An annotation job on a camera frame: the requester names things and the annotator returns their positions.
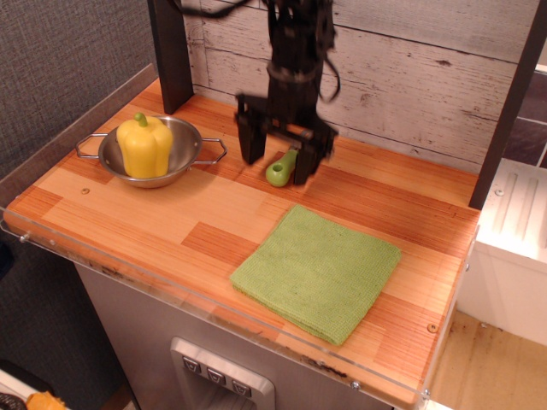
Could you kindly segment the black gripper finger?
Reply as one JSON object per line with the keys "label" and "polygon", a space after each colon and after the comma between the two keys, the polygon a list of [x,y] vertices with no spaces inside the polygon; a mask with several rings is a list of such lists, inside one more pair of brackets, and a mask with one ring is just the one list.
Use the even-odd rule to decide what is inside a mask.
{"label": "black gripper finger", "polygon": [[323,143],[304,143],[298,150],[293,183],[294,185],[305,185],[310,175],[315,174],[321,161],[328,154],[326,145]]}
{"label": "black gripper finger", "polygon": [[267,133],[260,124],[238,122],[238,139],[244,161],[252,165],[264,156]]}

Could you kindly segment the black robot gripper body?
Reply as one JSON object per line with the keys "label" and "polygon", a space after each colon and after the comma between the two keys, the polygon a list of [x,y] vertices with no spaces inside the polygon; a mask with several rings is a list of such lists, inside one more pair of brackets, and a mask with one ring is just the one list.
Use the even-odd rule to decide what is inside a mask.
{"label": "black robot gripper body", "polygon": [[240,120],[260,124],[267,135],[288,138],[300,148],[312,141],[325,144],[329,156],[338,132],[317,114],[320,86],[319,74],[291,78],[272,74],[265,97],[236,95],[237,124]]}

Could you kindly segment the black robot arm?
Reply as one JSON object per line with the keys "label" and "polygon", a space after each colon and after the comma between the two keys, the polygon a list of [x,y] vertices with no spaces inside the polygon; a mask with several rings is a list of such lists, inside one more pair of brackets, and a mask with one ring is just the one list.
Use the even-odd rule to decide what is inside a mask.
{"label": "black robot arm", "polygon": [[317,114],[324,66],[334,48],[332,1],[267,1],[272,56],[268,95],[238,94],[238,138],[248,164],[264,156],[268,135],[298,147],[295,185],[332,153],[338,132]]}

